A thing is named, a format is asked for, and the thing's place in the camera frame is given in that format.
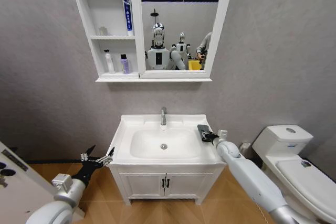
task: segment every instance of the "drain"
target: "drain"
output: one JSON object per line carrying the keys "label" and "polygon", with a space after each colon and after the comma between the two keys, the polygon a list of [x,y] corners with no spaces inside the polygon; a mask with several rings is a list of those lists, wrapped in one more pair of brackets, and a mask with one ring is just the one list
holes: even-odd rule
{"label": "drain", "polygon": [[168,148],[168,145],[166,145],[166,144],[161,144],[160,147],[161,147],[161,149],[165,150],[165,149]]}

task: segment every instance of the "purple bottle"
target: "purple bottle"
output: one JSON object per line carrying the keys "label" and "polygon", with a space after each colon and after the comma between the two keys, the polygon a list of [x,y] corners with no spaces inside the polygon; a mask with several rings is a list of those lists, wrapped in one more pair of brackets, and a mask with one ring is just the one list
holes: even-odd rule
{"label": "purple bottle", "polygon": [[125,55],[125,54],[122,54],[122,55],[120,55],[120,57],[121,57],[120,62],[121,62],[121,64],[122,64],[122,72],[123,72],[124,74],[128,74],[128,73],[130,73],[130,67],[129,67],[129,65],[128,65],[128,61],[127,61],[127,57],[126,57],[126,55]]}

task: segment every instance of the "white sink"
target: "white sink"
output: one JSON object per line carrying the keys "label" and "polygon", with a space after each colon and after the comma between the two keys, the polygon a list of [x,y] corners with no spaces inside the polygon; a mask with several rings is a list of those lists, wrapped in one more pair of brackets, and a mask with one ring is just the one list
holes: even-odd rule
{"label": "white sink", "polygon": [[139,158],[195,158],[201,153],[195,132],[184,129],[139,130],[131,142],[131,155]]}
{"label": "white sink", "polygon": [[108,152],[115,147],[116,164],[222,163],[215,147],[204,143],[197,130],[205,115],[122,115]]}

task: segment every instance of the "toilet seat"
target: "toilet seat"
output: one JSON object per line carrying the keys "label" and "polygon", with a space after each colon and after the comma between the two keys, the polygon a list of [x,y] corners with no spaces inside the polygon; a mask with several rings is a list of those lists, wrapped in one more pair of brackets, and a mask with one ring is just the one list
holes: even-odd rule
{"label": "toilet seat", "polygon": [[321,214],[336,219],[336,184],[329,177],[302,159],[279,161],[276,166]]}

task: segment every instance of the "faucet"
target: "faucet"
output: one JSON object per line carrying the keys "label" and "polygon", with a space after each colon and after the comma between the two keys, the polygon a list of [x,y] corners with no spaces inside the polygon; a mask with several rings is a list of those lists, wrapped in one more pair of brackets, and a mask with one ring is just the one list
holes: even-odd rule
{"label": "faucet", "polygon": [[166,115],[167,115],[167,108],[162,107],[161,108],[161,126],[167,125]]}

